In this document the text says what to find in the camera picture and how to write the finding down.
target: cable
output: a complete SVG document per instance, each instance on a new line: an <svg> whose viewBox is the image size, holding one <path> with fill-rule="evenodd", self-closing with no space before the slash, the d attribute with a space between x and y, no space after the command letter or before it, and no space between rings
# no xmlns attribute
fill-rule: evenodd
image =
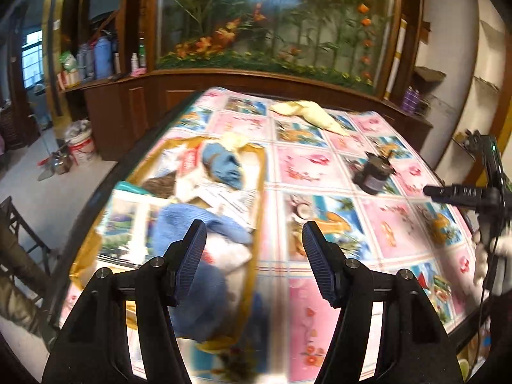
<svg viewBox="0 0 512 384"><path fill-rule="evenodd" d="M499 230L500 235L501 235L501 232L503 231L504 228L505 228L505 224L501 224L501 229ZM496 236L496 239L494 241L494 247L492 248L492 250L490 250L491 251L491 265L494 264L494 258L496 257L495 256L496 246L498 245L498 238L500 237L500 235ZM482 340L482 337L481 337L481 334L480 334L480 329L481 329L481 325L482 325L483 299L484 299L484 296L485 296L485 289L486 289L486 286L487 286L487 281L488 281L488 277L485 276L485 279L484 279L483 284L482 284L482 295L480 296L480 308L478 310L477 351L475 353L475 359L473 360L473 363L469 367L469 372L468 372L468 376L466 378L466 382L471 378L471 375L473 374L473 369L475 368L475 365L476 365L476 363L478 361L478 353L480 352L480 344L481 344L481 340Z"/></svg>

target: black device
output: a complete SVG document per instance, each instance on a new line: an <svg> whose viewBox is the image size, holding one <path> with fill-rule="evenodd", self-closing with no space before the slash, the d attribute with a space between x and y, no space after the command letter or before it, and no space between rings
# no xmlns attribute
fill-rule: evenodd
<svg viewBox="0 0 512 384"><path fill-rule="evenodd" d="M503 170L500 151L496 137L482 135L478 131L469 133L469 146L479 153L487 176L486 187L469 185L430 186L423 188L423 193L430 196L432 201L473 209L478 214L481 242L489 252L488 272L484 287L493 294L509 291L504 279L507 270L506 259L493 255L491 239L500 236L512 216L512 192L506 188L507 177Z"/></svg>
<svg viewBox="0 0 512 384"><path fill-rule="evenodd" d="M462 384L455 349L418 280L408 269L385 274L347 259L313 221L304 249L322 297L341 308L316 384ZM100 268L78 298L50 353L43 384L190 384L168 315L186 296L206 243L196 220L182 241L139 269ZM137 326L147 381L135 376L126 335L125 301L137 302ZM383 301L375 375L359 381L374 301ZM512 332L493 348L469 384L509 381Z"/></svg>

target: floor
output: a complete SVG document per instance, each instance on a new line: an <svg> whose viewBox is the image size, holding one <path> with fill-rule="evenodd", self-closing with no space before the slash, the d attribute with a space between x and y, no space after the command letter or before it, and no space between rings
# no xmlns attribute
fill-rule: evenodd
<svg viewBox="0 0 512 384"><path fill-rule="evenodd" d="M50 151L57 149L51 129L44 132L44 140ZM47 156L43 139L10 154L8 170L0 170L0 201L12 196L31 228L52 250L60 252L80 210L115 162L98 159L88 166L74 165L69 173L38 182L42 170L37 163ZM25 248L33 245L24 231L20 231L20 244ZM36 253L33 258L39 262ZM48 358L42 340L3 318L0 332L27 370L41 381Z"/></svg>

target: blue bottle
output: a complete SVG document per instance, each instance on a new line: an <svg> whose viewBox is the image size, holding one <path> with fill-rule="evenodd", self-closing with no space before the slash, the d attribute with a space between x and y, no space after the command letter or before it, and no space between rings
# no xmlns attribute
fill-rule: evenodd
<svg viewBox="0 0 512 384"><path fill-rule="evenodd" d="M112 76L112 51L110 40L101 36L94 46L94 64L96 66L96 79Z"/></svg>

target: blue cloth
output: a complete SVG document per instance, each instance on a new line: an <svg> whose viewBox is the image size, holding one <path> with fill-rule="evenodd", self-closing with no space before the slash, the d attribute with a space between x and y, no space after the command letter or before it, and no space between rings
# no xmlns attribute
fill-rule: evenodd
<svg viewBox="0 0 512 384"><path fill-rule="evenodd" d="M227 311L227 285L222 272L204 260L194 276L188 296L169 308L175 335L203 342L212 337Z"/></svg>
<svg viewBox="0 0 512 384"><path fill-rule="evenodd" d="M219 143L207 144L203 149L202 161L214 180L235 189L242 188L242 172L235 155Z"/></svg>
<svg viewBox="0 0 512 384"><path fill-rule="evenodd" d="M239 244L252 243L252 236L228 216L217 216L190 204L170 204L158 213L152 246L155 255L165 254L174 241L181 241L193 220L202 220L209 231L217 232Z"/></svg>

